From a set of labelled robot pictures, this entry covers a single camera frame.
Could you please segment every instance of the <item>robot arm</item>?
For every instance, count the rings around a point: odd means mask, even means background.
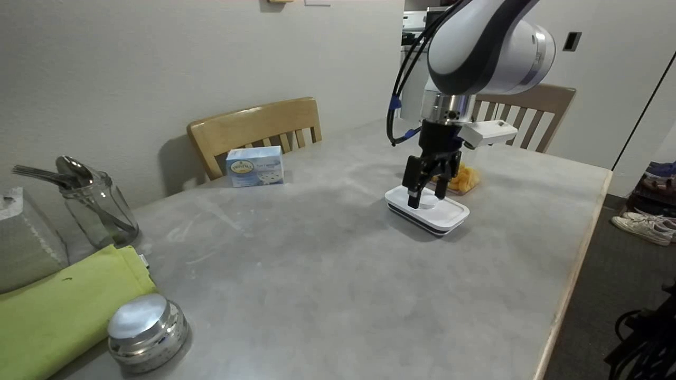
[[[537,0],[462,0],[429,46],[442,92],[521,92],[548,71],[554,41],[521,16]]]
[[[460,0],[430,31],[426,66],[437,101],[421,126],[422,155],[409,157],[406,165],[404,186],[409,193],[409,206],[421,205],[422,188],[430,177],[437,177],[437,199],[445,196],[465,141],[477,147],[481,141],[506,141],[515,135],[513,126],[477,126],[460,119],[465,119],[468,96],[519,92],[540,83],[548,71],[554,63],[551,35],[542,27],[521,21],[535,3]]]

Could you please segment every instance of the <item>small white object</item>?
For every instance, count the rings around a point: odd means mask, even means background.
[[[484,120],[484,122],[462,122],[458,137],[465,139],[468,146],[480,147],[480,146],[508,141],[518,134],[519,130],[504,120]]]
[[[404,31],[422,31],[426,10],[404,10]]]
[[[304,0],[307,7],[330,7],[331,0]]]
[[[408,205],[408,188],[404,186],[385,193],[385,199],[394,213],[421,224],[426,233],[435,236],[452,233],[468,216],[468,210],[462,203],[457,203],[452,199],[439,200],[429,188],[422,188],[417,210],[411,210]]]

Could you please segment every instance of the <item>dark floor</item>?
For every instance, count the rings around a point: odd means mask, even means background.
[[[676,278],[676,247],[659,247],[611,224],[623,206],[607,199],[575,287],[545,380],[603,380],[603,356],[619,345],[615,318],[633,308],[656,308],[660,285]]]

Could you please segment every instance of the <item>table edge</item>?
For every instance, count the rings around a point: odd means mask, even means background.
[[[607,176],[607,181],[602,184],[602,194],[597,199],[597,206],[593,211],[593,218],[591,218],[591,229],[590,233],[585,234],[585,238],[581,240],[581,244],[576,247],[576,257],[575,257],[575,263],[573,263],[573,270],[567,275],[567,281],[566,281],[566,289],[563,289],[563,297],[556,311],[556,316],[554,316],[554,329],[551,334],[547,335],[547,343],[545,343],[545,350],[540,354],[540,362],[537,366],[537,371],[535,371],[535,380],[542,380],[545,373],[547,373],[547,367],[548,367],[548,362],[551,362],[551,354],[554,354],[554,347],[557,343],[557,334],[563,325],[563,316],[566,316],[566,311],[571,307],[571,300],[573,300],[573,292],[575,292],[575,285],[576,285],[576,278],[581,275],[581,268],[585,263],[585,257],[586,257],[586,250],[590,250],[590,242],[591,242],[591,236],[593,236],[593,230],[595,230],[595,224],[597,224],[597,218],[603,210],[603,199],[608,194],[608,188],[611,188],[611,180],[612,180],[612,172],[608,172]]]

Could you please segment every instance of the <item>light switch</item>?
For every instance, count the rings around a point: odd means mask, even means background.
[[[304,7],[330,7],[331,0],[304,0]]]

